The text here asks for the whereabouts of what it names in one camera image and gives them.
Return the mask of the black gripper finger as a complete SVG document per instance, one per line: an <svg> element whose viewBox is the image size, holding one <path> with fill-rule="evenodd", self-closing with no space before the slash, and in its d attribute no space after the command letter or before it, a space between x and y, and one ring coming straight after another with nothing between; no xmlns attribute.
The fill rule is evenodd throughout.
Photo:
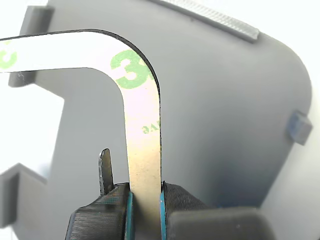
<svg viewBox="0 0 320 240"><path fill-rule="evenodd" d="M128 182L114 184L111 154L98 159L100 196L72 213L66 240L134 240L133 194Z"/></svg>
<svg viewBox="0 0 320 240"><path fill-rule="evenodd" d="M183 187L162 183L163 240L274 240L267 219L252 207L211 208Z"/></svg>

